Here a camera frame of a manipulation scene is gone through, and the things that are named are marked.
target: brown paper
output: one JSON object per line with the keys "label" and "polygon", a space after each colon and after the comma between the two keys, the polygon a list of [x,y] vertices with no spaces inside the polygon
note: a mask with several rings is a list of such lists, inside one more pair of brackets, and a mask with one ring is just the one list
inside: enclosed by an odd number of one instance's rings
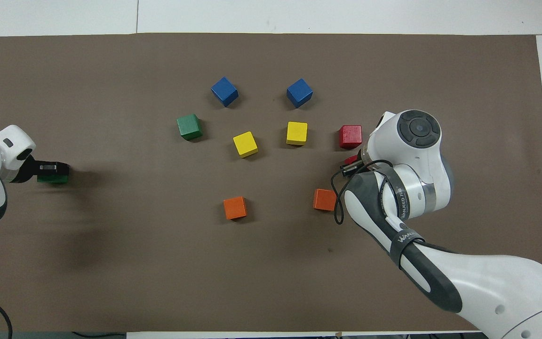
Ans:
{"label": "brown paper", "polygon": [[[223,76],[239,90],[229,108],[210,90]],[[294,109],[299,78],[314,95]],[[534,36],[0,37],[0,129],[19,125],[37,159],[73,171],[7,186],[0,305],[17,331],[472,330],[348,217],[312,208],[356,152],[338,129],[368,134],[412,108],[441,124],[456,187],[409,226],[542,263]],[[204,137],[188,142],[175,120],[192,113]],[[286,145],[288,121],[308,123],[306,145]],[[259,152],[241,159],[245,131]],[[222,201],[239,195],[248,216],[228,221]]]}

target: cube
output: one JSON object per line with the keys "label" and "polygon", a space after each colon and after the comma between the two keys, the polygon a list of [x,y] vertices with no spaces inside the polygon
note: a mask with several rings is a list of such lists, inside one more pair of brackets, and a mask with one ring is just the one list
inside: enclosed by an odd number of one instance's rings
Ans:
{"label": "cube", "polygon": [[354,163],[355,161],[357,161],[357,158],[358,158],[358,156],[356,154],[353,155],[352,157],[348,157],[348,158],[344,159],[344,164],[345,165],[350,165],[351,163]]}
{"label": "cube", "polygon": [[254,136],[251,131],[247,131],[237,137],[234,137],[235,148],[240,157],[244,158],[251,156],[254,153],[258,152],[258,147],[254,141]]}
{"label": "cube", "polygon": [[244,197],[223,200],[223,208],[225,210],[225,217],[228,220],[242,218],[247,215],[246,200],[244,200]]}
{"label": "cube", "polygon": [[37,182],[47,182],[47,183],[67,183],[68,176],[62,174],[51,174],[51,175],[38,175]]}
{"label": "cube", "polygon": [[210,89],[224,107],[229,106],[238,97],[237,88],[226,77],[222,77]]}
{"label": "cube", "polygon": [[288,99],[292,101],[295,108],[301,107],[312,97],[312,89],[308,86],[304,79],[299,79],[288,87],[286,91]]}
{"label": "cube", "polygon": [[288,122],[288,134],[286,136],[286,144],[302,146],[307,142],[307,127],[306,122]]}
{"label": "cube", "polygon": [[202,136],[200,119],[198,119],[196,114],[189,114],[178,118],[177,125],[179,126],[179,134],[181,134],[185,140],[192,140]]}
{"label": "cube", "polygon": [[315,210],[334,210],[336,204],[336,193],[329,189],[318,188],[312,200],[312,206]]}
{"label": "cube", "polygon": [[340,128],[340,147],[351,150],[363,142],[361,125],[344,125]]}

